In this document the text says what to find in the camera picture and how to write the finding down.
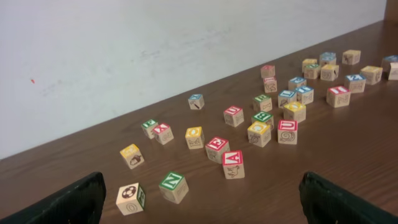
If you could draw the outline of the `red E wooden block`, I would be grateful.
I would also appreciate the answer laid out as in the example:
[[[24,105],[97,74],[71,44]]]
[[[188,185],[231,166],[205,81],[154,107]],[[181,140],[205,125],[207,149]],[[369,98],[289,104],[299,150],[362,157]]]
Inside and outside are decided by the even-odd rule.
[[[229,141],[215,136],[205,145],[205,149],[209,160],[222,164],[223,153],[230,151]]]

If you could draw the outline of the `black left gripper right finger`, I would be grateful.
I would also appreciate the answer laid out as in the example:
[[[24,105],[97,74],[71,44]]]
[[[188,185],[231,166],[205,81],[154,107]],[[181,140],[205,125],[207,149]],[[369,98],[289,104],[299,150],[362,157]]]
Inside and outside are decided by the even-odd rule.
[[[304,173],[298,189],[309,224],[397,224],[397,216],[314,172]]]

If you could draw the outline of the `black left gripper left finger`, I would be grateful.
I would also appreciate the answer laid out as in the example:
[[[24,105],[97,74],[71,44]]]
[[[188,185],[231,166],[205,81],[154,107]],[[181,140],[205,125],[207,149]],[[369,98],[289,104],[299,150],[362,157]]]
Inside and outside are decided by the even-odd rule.
[[[93,172],[39,202],[1,219],[1,223],[98,224],[105,198],[103,174]]]

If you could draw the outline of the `green N wooden block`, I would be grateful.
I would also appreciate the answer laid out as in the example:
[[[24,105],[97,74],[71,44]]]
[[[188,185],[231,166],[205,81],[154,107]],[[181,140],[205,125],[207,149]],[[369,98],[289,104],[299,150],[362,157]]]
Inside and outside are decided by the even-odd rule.
[[[174,171],[170,171],[164,177],[159,189],[165,199],[176,204],[179,204],[189,191],[186,178]]]

